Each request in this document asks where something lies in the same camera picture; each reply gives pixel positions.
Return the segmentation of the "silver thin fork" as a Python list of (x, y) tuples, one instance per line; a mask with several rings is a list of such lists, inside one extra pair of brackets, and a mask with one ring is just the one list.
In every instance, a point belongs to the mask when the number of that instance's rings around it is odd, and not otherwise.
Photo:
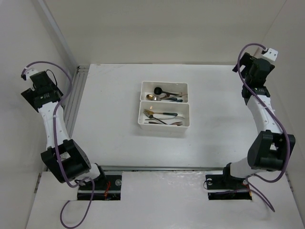
[(185, 117), (183, 117), (183, 116), (171, 116), (171, 117), (158, 117), (157, 119), (160, 119), (160, 120), (169, 120), (169, 119), (182, 119), (182, 120), (184, 120), (185, 119)]

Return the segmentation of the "wooden brown fork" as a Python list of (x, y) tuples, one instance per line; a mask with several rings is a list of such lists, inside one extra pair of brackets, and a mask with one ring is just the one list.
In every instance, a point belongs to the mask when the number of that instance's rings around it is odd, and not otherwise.
[(183, 122), (174, 122), (174, 123), (171, 123), (171, 125), (182, 126)]

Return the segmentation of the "black ladle spoon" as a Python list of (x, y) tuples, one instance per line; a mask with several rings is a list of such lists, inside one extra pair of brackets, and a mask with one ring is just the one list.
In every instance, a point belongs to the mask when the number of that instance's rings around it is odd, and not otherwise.
[(154, 89), (154, 94), (155, 94), (155, 95), (169, 94), (169, 95), (173, 95), (173, 96), (182, 95), (181, 93), (175, 94), (175, 93), (163, 91), (162, 88), (160, 88), (160, 87), (155, 87), (155, 89)]

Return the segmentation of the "gold spoon low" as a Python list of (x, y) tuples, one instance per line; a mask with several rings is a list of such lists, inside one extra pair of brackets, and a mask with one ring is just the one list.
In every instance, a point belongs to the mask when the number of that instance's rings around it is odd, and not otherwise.
[(152, 95), (152, 94), (146, 95), (146, 98), (147, 98), (148, 100), (150, 100), (150, 101), (160, 101), (160, 100), (161, 100), (160, 97), (154, 96), (154, 95)]

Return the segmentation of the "rose gold fork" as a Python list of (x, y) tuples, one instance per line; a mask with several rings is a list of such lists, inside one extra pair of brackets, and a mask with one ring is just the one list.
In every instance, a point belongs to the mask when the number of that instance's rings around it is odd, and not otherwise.
[(164, 123), (160, 123), (160, 122), (153, 122), (153, 121), (145, 122), (145, 124), (164, 125)]

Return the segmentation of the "green-handled fork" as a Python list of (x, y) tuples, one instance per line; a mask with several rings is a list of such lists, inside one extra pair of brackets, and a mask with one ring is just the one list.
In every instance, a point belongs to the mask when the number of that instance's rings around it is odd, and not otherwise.
[(170, 116), (177, 116), (177, 113), (167, 113), (167, 112), (155, 112), (153, 114), (158, 114), (158, 115), (170, 115)]

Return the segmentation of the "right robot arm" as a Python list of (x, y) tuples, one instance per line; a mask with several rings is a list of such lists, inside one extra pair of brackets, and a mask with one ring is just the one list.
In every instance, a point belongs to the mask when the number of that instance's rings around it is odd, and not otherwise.
[(270, 93), (264, 85), (268, 74), (275, 68), (278, 51), (267, 49), (260, 58), (248, 53), (239, 55), (233, 72), (239, 73), (242, 81), (242, 97), (251, 111), (258, 136), (248, 150), (247, 157), (229, 163), (223, 169), (221, 183), (231, 188), (249, 176), (263, 171), (280, 171), (282, 177), (295, 145), (294, 135), (289, 135), (276, 118), (271, 107)]

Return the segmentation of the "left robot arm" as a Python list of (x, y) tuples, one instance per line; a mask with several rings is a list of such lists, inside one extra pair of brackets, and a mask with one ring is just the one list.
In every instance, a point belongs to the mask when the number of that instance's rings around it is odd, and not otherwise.
[(22, 92), (26, 101), (38, 112), (44, 123), (47, 145), (41, 159), (60, 183), (75, 182), (105, 187), (107, 178), (100, 165), (90, 163), (85, 152), (69, 137), (61, 105), (63, 93), (46, 71), (30, 68), (21, 76), (31, 80), (32, 87)]

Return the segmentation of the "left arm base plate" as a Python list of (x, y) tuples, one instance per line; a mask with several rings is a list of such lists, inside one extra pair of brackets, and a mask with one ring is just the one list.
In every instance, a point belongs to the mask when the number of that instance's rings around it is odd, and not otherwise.
[[(106, 180), (103, 178), (95, 179), (95, 189), (93, 200), (117, 201), (121, 200), (122, 172), (106, 171)], [(92, 183), (86, 182), (79, 186), (77, 200), (90, 200), (92, 194)]]

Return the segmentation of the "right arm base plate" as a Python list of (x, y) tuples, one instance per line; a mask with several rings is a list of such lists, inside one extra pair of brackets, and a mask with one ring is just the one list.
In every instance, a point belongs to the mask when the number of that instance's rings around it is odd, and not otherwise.
[(226, 178), (223, 174), (205, 175), (209, 200), (252, 200), (244, 178)]

